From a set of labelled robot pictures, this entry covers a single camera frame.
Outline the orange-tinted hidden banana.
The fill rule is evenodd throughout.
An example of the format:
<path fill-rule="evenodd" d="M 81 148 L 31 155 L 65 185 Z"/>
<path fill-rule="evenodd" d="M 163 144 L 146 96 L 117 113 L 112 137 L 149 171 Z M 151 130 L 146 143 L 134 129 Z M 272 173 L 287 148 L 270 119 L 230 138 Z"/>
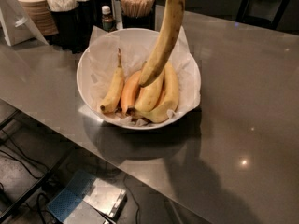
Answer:
<path fill-rule="evenodd" d="M 134 72 L 125 82 L 121 94 L 121 111 L 127 113 L 129 107 L 135 105 L 135 98 L 139 90 L 140 71 Z"/>

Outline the small brown glass bottle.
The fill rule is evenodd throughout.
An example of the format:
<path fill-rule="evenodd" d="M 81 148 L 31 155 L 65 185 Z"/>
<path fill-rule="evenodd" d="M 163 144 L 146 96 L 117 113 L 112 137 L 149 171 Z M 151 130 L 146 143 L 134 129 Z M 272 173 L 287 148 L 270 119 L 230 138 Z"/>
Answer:
<path fill-rule="evenodd" d="M 110 31 L 113 27 L 113 16 L 110 6 L 102 6 L 102 26 L 105 31 Z"/>

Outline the long-stemmed yellow banana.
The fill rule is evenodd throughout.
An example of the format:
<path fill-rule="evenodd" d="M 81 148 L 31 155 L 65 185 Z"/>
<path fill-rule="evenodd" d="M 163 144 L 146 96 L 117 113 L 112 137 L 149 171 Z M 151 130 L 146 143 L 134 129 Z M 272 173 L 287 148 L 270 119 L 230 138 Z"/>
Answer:
<path fill-rule="evenodd" d="M 185 0 L 166 0 L 162 26 L 155 46 L 141 70 L 139 85 L 147 87 L 162 73 L 174 46 L 183 21 Z"/>

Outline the black holder with packets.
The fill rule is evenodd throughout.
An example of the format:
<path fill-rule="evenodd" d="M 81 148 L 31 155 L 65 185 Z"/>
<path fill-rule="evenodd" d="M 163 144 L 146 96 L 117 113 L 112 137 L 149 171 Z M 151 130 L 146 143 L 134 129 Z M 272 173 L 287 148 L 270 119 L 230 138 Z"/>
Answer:
<path fill-rule="evenodd" d="M 73 53 L 84 51 L 97 19 L 95 0 L 47 0 L 58 29 L 57 43 Z"/>

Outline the black cup of stir sticks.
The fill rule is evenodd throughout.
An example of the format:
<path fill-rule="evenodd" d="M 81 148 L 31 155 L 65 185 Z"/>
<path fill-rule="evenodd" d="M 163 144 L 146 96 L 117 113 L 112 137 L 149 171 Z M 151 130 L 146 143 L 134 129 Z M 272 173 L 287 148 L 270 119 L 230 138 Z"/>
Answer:
<path fill-rule="evenodd" d="M 120 0 L 124 28 L 154 29 L 155 0 Z"/>

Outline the black metal table leg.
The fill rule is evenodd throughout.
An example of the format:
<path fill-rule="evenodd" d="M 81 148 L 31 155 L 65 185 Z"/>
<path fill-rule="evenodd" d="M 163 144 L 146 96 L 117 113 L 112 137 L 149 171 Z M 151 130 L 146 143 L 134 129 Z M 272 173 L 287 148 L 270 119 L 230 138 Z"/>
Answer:
<path fill-rule="evenodd" d="M 41 188 L 50 178 L 53 177 L 54 173 L 69 156 L 72 150 L 72 147 L 68 148 L 42 177 L 38 178 L 37 181 L 28 190 L 26 190 L 16 201 L 10 204 L 0 214 L 0 224 L 2 224 L 10 216 L 14 215 L 23 203 L 25 203 L 39 188 Z"/>

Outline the stack of paper cups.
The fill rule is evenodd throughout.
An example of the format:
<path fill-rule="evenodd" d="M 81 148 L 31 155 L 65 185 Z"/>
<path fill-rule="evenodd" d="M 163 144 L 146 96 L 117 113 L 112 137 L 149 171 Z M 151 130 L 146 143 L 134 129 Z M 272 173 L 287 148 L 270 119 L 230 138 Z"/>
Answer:
<path fill-rule="evenodd" d="M 58 29 L 47 0 L 18 0 L 43 36 L 57 35 Z"/>

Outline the grey metal box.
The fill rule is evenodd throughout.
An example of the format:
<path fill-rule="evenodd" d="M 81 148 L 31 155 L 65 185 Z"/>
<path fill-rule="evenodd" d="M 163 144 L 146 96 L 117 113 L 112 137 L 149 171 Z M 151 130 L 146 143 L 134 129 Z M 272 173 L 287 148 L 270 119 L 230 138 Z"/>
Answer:
<path fill-rule="evenodd" d="M 75 195 L 75 205 L 64 224 L 116 224 L 126 191 L 99 178 L 72 180 L 67 190 Z"/>

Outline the rightmost yellow banana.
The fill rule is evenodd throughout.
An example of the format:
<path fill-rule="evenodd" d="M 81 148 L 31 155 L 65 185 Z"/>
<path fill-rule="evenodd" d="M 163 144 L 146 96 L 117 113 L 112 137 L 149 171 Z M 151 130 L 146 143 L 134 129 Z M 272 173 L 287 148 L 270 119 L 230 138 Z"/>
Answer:
<path fill-rule="evenodd" d="M 153 123 L 164 122 L 169 119 L 167 112 L 177 109 L 178 100 L 178 77 L 172 64 L 167 63 L 164 68 L 164 95 L 162 100 L 151 111 L 143 111 L 135 107 L 135 117 L 145 118 Z"/>

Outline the blue perforated foot pedal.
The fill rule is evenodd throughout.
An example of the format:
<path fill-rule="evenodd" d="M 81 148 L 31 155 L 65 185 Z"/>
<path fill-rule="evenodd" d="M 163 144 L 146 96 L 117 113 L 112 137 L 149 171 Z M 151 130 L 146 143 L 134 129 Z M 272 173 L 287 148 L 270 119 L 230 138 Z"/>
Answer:
<path fill-rule="evenodd" d="M 91 190 L 95 179 L 94 175 L 83 170 L 76 171 L 65 188 L 48 203 L 48 210 L 64 223 Z"/>

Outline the middle yellow banana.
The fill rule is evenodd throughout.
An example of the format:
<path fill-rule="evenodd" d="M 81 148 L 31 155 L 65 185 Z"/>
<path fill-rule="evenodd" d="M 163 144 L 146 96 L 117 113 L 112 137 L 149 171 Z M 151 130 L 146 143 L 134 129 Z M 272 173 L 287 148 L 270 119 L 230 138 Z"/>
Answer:
<path fill-rule="evenodd" d="M 139 96 L 135 102 L 138 111 L 151 111 L 157 104 L 164 83 L 164 73 L 161 73 L 154 82 L 140 89 Z"/>

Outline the leftmost yellow banana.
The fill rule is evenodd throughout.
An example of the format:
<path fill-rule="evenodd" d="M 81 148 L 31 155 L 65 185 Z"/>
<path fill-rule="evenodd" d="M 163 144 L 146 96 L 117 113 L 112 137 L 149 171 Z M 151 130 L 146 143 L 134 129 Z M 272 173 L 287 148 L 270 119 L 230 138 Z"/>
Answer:
<path fill-rule="evenodd" d="M 113 73 L 113 77 L 105 98 L 100 103 L 102 113 L 112 113 L 116 110 L 121 98 L 124 86 L 124 73 L 121 63 L 121 50 L 118 49 L 118 65 Z"/>

